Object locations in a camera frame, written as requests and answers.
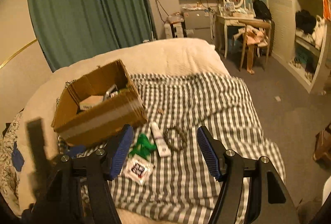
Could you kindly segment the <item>green plastic packet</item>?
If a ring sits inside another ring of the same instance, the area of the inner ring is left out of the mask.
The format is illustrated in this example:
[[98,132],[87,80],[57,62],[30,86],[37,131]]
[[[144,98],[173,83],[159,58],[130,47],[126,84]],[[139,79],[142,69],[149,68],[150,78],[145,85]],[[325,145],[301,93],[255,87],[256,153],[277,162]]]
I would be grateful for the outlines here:
[[149,160],[149,156],[157,149],[156,145],[151,143],[144,133],[140,133],[137,138],[136,144],[129,152],[129,157],[135,155],[140,156],[145,160]]

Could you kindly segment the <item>white QR code sachet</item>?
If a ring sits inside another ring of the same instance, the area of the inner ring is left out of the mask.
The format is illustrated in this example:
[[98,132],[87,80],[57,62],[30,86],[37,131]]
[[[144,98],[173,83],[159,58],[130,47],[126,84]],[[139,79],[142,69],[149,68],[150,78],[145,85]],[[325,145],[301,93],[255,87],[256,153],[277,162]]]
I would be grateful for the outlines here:
[[127,160],[122,172],[125,177],[130,178],[139,185],[144,185],[149,180],[153,170],[154,165],[151,162],[139,155],[133,155]]

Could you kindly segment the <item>silver foil packet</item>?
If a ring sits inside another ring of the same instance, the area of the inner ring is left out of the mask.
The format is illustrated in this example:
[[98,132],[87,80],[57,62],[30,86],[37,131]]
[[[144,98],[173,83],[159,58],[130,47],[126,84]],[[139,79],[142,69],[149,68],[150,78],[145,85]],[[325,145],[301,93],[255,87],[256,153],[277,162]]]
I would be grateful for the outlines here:
[[118,88],[116,84],[112,85],[103,95],[103,101],[110,100],[121,93],[125,93],[128,87]]

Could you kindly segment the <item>brown cardboard box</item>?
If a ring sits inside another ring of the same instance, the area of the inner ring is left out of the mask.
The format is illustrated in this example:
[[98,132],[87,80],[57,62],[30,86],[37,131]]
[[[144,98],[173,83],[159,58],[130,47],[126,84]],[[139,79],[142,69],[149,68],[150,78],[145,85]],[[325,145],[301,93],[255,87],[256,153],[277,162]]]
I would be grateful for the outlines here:
[[[82,110],[80,103],[91,96],[104,97],[111,87],[116,94]],[[134,128],[147,122],[143,101],[121,60],[83,75],[61,94],[52,128],[70,146],[92,146],[116,135],[125,124]]]

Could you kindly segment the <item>white dressing table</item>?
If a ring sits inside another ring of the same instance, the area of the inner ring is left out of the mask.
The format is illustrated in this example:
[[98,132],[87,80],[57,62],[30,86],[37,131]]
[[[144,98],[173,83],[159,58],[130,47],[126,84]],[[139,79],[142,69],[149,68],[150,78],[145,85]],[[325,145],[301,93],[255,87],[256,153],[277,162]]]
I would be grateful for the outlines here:
[[219,51],[223,53],[224,58],[227,58],[229,54],[229,46],[228,46],[229,27],[245,27],[245,25],[251,25],[252,27],[255,28],[264,28],[268,33],[269,39],[271,36],[271,31],[272,31],[271,21],[265,21],[262,19],[249,18],[249,17],[227,16],[219,11],[218,13],[216,13],[216,22],[219,24],[221,28],[221,38],[223,38],[223,42],[220,43]]

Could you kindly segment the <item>checkered grey white cloth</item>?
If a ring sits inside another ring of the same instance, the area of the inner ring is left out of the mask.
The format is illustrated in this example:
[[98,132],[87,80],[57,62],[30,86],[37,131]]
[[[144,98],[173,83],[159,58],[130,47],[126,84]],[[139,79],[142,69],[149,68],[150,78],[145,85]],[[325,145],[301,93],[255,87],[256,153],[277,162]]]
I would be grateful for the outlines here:
[[124,175],[111,181],[117,208],[155,221],[207,223],[221,184],[207,169],[196,135],[204,125],[226,148],[242,157],[267,156],[282,179],[285,167],[276,143],[264,136],[249,90],[242,79],[216,73],[186,76],[134,74],[149,122],[169,129],[172,144],[179,133],[187,145],[167,158],[152,154],[154,170],[144,185]]

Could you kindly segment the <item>white tube with cap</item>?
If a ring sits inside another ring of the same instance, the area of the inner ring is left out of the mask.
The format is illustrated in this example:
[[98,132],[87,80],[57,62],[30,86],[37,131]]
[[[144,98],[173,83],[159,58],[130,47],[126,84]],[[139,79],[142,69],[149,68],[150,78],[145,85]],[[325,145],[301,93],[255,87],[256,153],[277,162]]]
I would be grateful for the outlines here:
[[159,129],[157,123],[151,122],[150,123],[150,129],[154,138],[155,145],[158,150],[158,154],[161,158],[163,157],[169,157],[171,155],[171,151],[168,148],[164,137],[161,133],[161,130]]

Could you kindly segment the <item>floral patterned pillow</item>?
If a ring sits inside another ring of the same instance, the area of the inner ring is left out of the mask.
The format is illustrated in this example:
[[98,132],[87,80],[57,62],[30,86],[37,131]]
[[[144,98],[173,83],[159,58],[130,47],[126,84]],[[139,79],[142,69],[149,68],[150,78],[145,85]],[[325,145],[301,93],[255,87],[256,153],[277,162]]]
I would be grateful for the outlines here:
[[16,170],[12,161],[14,145],[17,142],[17,131],[22,112],[19,112],[10,123],[4,136],[1,136],[1,194],[10,209],[17,217],[21,217],[22,210],[18,202],[18,183],[20,172]]

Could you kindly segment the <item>black backpack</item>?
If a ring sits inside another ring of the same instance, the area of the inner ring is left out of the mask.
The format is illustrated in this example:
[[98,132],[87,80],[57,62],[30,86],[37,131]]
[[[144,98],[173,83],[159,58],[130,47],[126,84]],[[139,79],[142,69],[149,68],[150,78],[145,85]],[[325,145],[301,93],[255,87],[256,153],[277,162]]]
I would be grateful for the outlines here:
[[272,20],[272,14],[263,1],[254,0],[252,4],[257,19]]

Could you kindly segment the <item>grey cabinet under television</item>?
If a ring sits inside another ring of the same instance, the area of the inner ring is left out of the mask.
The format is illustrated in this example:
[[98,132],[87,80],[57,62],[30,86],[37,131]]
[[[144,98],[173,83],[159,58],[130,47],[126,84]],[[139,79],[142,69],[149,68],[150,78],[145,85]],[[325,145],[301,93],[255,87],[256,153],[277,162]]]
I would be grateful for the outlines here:
[[212,43],[209,10],[183,10],[185,33],[188,38],[198,38]]

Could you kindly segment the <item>white open shelf unit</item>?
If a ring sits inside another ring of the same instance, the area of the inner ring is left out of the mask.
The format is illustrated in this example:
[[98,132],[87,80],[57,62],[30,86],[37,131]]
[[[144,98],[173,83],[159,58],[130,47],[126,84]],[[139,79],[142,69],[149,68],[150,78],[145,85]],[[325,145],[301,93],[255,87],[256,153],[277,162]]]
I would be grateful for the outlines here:
[[330,90],[330,0],[268,0],[273,57],[310,94]]

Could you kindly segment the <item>wooden chair with clothes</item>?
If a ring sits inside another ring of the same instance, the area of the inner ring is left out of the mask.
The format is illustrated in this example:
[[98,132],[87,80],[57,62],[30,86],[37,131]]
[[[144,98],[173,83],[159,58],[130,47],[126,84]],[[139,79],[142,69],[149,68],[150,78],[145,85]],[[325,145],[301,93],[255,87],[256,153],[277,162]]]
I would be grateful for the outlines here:
[[253,75],[254,56],[257,53],[258,58],[260,57],[260,49],[265,48],[265,62],[264,68],[268,63],[269,52],[270,52],[270,40],[272,32],[272,24],[263,20],[248,20],[241,19],[239,24],[243,24],[244,27],[236,34],[235,39],[240,35],[243,37],[241,59],[239,70],[243,67],[243,62],[246,60],[246,70],[249,74]]

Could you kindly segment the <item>brown bag on floor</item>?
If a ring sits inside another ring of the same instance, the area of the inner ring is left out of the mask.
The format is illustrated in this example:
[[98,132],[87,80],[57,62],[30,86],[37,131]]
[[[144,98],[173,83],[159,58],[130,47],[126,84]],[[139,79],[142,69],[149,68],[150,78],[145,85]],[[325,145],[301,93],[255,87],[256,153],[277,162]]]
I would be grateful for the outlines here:
[[315,162],[323,163],[330,167],[330,123],[320,131],[316,136],[315,148],[313,152],[313,160]]

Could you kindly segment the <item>teal green curtain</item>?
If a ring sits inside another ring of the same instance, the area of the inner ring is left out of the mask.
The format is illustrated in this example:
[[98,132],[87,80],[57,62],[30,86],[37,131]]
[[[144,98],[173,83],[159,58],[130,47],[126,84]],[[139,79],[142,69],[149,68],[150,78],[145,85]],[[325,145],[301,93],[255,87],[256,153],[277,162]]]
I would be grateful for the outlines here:
[[28,7],[52,71],[158,37],[149,0],[28,0]]

